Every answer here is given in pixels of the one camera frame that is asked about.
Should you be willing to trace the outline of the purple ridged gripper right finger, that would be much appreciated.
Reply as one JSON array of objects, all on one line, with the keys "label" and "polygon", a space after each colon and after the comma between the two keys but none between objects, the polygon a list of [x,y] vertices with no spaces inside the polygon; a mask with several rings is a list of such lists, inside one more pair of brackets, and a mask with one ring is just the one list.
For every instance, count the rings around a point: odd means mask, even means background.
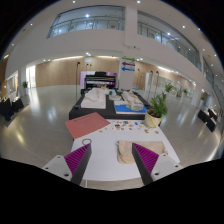
[{"label": "purple ridged gripper right finger", "polygon": [[148,185],[152,183],[153,179],[151,173],[159,155],[137,143],[132,144],[132,154],[140,172],[143,184]]}]

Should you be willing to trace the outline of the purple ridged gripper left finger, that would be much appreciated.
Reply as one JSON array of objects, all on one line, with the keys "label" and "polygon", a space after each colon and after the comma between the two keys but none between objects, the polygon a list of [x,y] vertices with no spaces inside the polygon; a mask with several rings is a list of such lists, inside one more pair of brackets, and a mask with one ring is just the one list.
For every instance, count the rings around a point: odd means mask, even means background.
[{"label": "purple ridged gripper left finger", "polygon": [[91,145],[87,144],[65,156],[65,161],[72,173],[71,181],[76,185],[82,181],[91,154]]}]

